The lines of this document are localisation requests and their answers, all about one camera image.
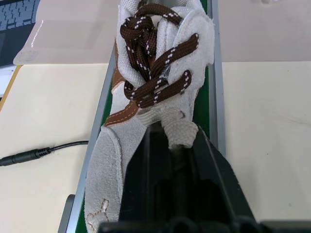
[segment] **shoelace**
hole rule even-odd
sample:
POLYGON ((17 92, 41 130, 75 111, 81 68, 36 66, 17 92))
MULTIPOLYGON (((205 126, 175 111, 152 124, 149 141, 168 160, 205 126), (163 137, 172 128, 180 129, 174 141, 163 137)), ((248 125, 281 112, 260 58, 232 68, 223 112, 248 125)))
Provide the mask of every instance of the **shoelace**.
POLYGON ((192 75, 186 70, 179 80, 159 90, 168 84, 162 74, 163 71, 172 62, 195 51, 199 43, 199 35, 195 33, 189 40, 166 51, 150 65, 149 59, 156 55, 157 30, 149 15, 162 16, 176 26, 182 21, 182 17, 170 8, 154 3, 146 4, 142 0, 134 17, 127 18, 121 25, 120 33, 126 42, 130 64, 146 81, 138 88, 125 81, 124 94, 129 100, 134 100, 140 108, 147 108, 174 95, 182 94, 189 87, 192 75))

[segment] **white shoe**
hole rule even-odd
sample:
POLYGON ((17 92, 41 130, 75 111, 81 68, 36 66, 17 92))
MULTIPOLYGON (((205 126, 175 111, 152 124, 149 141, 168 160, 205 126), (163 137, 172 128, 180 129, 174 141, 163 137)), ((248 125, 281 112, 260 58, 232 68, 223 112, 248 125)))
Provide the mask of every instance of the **white shoe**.
POLYGON ((194 101, 214 59, 214 25, 199 0, 121 0, 116 41, 111 112, 86 177, 89 233, 118 221, 126 167, 149 125, 161 121, 170 148, 192 146, 194 101))

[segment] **cable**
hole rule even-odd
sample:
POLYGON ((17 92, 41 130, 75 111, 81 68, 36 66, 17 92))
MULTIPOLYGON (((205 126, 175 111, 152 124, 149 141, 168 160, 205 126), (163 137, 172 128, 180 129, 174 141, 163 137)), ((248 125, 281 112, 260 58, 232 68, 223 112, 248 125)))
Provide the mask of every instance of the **cable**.
POLYGON ((50 149, 50 152, 55 151, 55 150, 60 150, 63 148, 67 148, 67 147, 73 147, 73 146, 78 146, 78 145, 87 145, 88 141, 78 141, 78 142, 70 142, 70 143, 66 143, 57 147, 52 147, 50 149))
POLYGON ((8 166, 12 164, 24 163, 30 160, 39 159, 47 154, 51 154, 51 152, 55 150, 60 150, 67 147, 73 147, 78 145, 87 145, 88 141, 78 141, 78 142, 70 142, 57 147, 46 147, 41 149, 29 150, 26 152, 18 153, 15 155, 10 155, 0 159, 0 166, 8 166))

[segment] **brown leather trim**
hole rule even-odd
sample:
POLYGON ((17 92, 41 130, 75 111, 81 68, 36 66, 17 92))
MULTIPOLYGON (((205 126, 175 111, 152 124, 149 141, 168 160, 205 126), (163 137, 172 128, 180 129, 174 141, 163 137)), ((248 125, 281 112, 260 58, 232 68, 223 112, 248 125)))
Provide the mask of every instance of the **brown leather trim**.
POLYGON ((138 107, 135 102, 131 100, 124 110, 110 115, 105 122, 105 126, 125 122, 135 116, 137 111, 138 107))
POLYGON ((119 68, 118 68, 119 53, 118 53, 118 47, 117 47, 116 41, 115 41, 115 58, 116 58, 116 64, 115 64, 115 72, 112 76, 112 91, 120 82, 125 81, 124 77, 120 74, 119 68))

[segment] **laptop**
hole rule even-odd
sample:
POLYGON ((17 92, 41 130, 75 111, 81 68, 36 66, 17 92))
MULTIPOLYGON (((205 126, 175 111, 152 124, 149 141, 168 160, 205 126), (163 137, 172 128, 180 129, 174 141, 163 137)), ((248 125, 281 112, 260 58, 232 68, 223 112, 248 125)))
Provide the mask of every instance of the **laptop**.
POLYGON ((0 68, 13 64, 35 25, 40 0, 0 0, 0 68))

